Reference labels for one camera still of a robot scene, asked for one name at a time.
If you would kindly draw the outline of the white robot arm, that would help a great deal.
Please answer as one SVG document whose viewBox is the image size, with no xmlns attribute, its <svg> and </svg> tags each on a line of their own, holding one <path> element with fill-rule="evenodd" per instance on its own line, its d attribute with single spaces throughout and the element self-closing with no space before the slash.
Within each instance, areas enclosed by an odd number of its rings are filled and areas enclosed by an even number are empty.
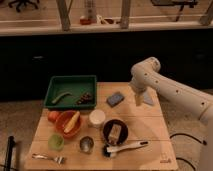
<svg viewBox="0 0 213 171">
<path fill-rule="evenodd" d="M 131 68 L 129 83 L 135 93 L 137 105 L 153 105 L 147 88 L 151 87 L 160 95 L 194 114 L 207 126 L 206 142 L 200 153 L 197 171 L 213 171 L 213 95 L 204 93 L 159 74 L 161 64 L 155 57 L 149 57 Z"/>
</svg>

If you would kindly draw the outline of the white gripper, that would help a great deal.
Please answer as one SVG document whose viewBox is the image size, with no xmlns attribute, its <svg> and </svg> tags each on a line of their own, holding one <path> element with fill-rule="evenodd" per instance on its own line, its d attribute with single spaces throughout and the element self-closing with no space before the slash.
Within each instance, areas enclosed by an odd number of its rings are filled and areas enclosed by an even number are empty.
<svg viewBox="0 0 213 171">
<path fill-rule="evenodd" d="M 147 87 L 143 84 L 140 84 L 135 79 L 132 79 L 129 85 L 135 93 L 134 97 L 135 97 L 136 106 L 140 106 L 140 104 L 145 103 L 145 97 L 143 93 L 147 90 Z"/>
</svg>

